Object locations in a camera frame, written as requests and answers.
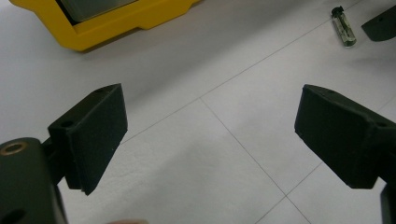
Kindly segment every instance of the screw hole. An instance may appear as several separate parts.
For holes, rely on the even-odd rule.
[[[64,128],[69,128],[70,126],[72,126],[74,123],[71,120],[65,121],[61,124],[62,127]]]
[[[9,156],[12,154],[16,154],[24,149],[26,149],[27,143],[25,142],[14,142],[8,144],[7,146],[1,148],[0,155]]]
[[[22,209],[14,210],[1,219],[1,224],[16,224],[23,219],[25,214]]]
[[[18,151],[19,149],[21,149],[21,147],[22,147],[22,144],[11,145],[9,147],[6,147],[6,152],[12,153],[12,152]]]
[[[378,125],[379,127],[387,127],[388,125],[384,122],[377,122],[376,125]]]

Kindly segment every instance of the white tile floor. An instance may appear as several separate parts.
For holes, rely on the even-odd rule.
[[[349,189],[294,133],[305,83],[396,121],[396,39],[360,25],[389,0],[205,0],[86,54],[0,3],[0,141],[46,128],[90,91],[124,89],[129,132],[89,197],[62,182],[70,223],[381,223],[374,189]],[[358,43],[342,47],[342,5]]]

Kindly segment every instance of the tile grout line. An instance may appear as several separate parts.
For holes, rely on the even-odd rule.
[[[268,210],[268,212],[266,212],[257,222],[255,222],[255,224],[259,223],[263,218],[265,218],[265,216],[267,216],[272,210],[274,210],[275,207],[277,207],[277,205],[280,204],[285,198],[286,196],[283,197],[279,202],[277,202],[270,210]]]
[[[359,3],[363,2],[363,1],[364,1],[364,0],[360,0],[360,1],[358,1],[357,3],[353,4],[352,6],[346,7],[345,11],[351,9],[352,7],[356,6],[357,4],[359,4]]]
[[[381,106],[381,108],[379,108],[375,112],[379,113],[379,111],[381,111],[383,108],[385,108],[385,106],[389,105],[394,99],[396,99],[396,95],[394,95],[392,98],[390,98],[390,100],[388,100],[383,106]]]
[[[299,211],[299,213],[305,218],[305,220],[309,224],[312,224],[311,221],[309,221],[309,219],[304,215],[304,213],[294,204],[294,202],[288,196],[286,196],[286,198],[293,204],[293,206]]]
[[[309,31],[306,32],[305,34],[303,34],[303,35],[297,37],[296,39],[292,40],[291,42],[289,42],[288,44],[286,44],[286,45],[283,46],[282,48],[277,49],[276,51],[272,52],[270,55],[265,56],[263,59],[258,60],[257,62],[255,62],[255,63],[252,64],[251,66],[248,66],[246,69],[242,70],[240,73],[238,73],[238,74],[236,74],[235,76],[230,77],[229,79],[225,80],[224,82],[222,82],[221,84],[219,84],[217,87],[215,87],[215,88],[213,88],[212,90],[208,91],[207,93],[205,93],[205,94],[202,95],[201,97],[203,97],[203,96],[209,94],[210,92],[214,91],[215,89],[217,89],[218,87],[224,85],[225,83],[231,81],[232,79],[234,79],[234,78],[236,78],[236,77],[239,77],[240,75],[242,75],[243,73],[245,73],[247,70],[253,68],[253,67],[256,66],[257,64],[259,64],[259,63],[265,61],[266,59],[268,59],[268,58],[274,56],[275,54],[279,53],[282,49],[284,49],[284,48],[290,46],[290,45],[293,44],[294,42],[296,42],[296,41],[298,41],[299,39],[303,38],[304,36],[308,35],[308,34],[311,33],[312,31],[318,29],[320,26],[322,26],[323,24],[327,23],[327,22],[330,21],[330,20],[331,20],[331,19],[328,19],[328,20],[324,21],[323,23],[321,23],[320,25],[316,26],[315,28],[309,30]]]
[[[304,177],[304,179],[302,179],[294,188],[292,188],[292,189],[289,191],[289,193],[286,194],[286,196],[289,196],[289,194],[291,194],[295,189],[297,189],[297,187],[299,187],[301,183],[303,183],[310,175],[312,175],[312,173],[314,173],[314,171],[316,171],[322,163],[323,163],[323,161],[321,161],[321,162],[319,163],[319,165],[317,165],[311,172],[309,172],[308,175],[306,175],[306,176]]]
[[[139,134],[144,133],[145,131],[147,131],[147,130],[150,129],[151,127],[157,125],[158,123],[162,122],[163,120],[165,120],[165,119],[171,117],[172,115],[176,114],[178,111],[180,111],[180,110],[186,108],[186,107],[189,106],[189,105],[192,105],[194,102],[196,102],[196,101],[199,100],[200,98],[201,98],[201,97],[198,97],[198,98],[192,100],[191,102],[189,102],[189,103],[183,105],[181,108],[177,109],[176,111],[170,113],[170,114],[169,114],[168,116],[166,116],[165,118],[160,119],[160,120],[154,122],[153,124],[149,125],[146,129],[144,129],[144,130],[140,131],[139,133],[136,133],[136,134],[134,134],[133,136],[129,137],[127,140],[125,140],[123,143],[121,143],[120,146],[123,145],[123,144],[125,144],[125,143],[127,143],[127,142],[130,141],[131,139],[135,138],[135,137],[138,136]]]
[[[225,124],[221,121],[221,119],[218,117],[218,115],[212,110],[212,108],[210,108],[205,101],[200,98],[201,102],[210,110],[210,112],[212,112],[212,114],[216,117],[216,119],[223,125],[223,127],[227,130],[227,132],[236,140],[236,142],[238,142],[238,144],[246,151],[246,153],[249,155],[249,157],[251,159],[253,159],[257,165],[259,165],[259,167],[265,172],[266,175],[268,175],[268,173],[264,170],[264,168],[262,168],[262,166],[256,161],[256,159],[248,152],[248,150],[244,147],[244,145],[242,145],[242,143],[235,137],[235,135],[233,135],[233,133],[230,131],[230,129],[227,128],[227,126],[225,126]],[[272,182],[274,182],[274,184],[279,188],[279,190],[286,196],[286,193],[283,192],[283,190],[280,188],[280,186],[275,182],[275,180],[268,175],[268,177],[272,180]]]

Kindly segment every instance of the small bottle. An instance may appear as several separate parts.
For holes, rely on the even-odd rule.
[[[356,37],[352,32],[352,28],[347,21],[342,7],[335,7],[332,10],[332,22],[344,45],[346,47],[352,47],[356,43]]]

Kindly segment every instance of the yellow case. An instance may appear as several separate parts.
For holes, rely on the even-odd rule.
[[[200,0],[138,0],[72,25],[55,0],[10,0],[33,11],[65,48],[83,51],[134,28],[150,29],[185,14]]]

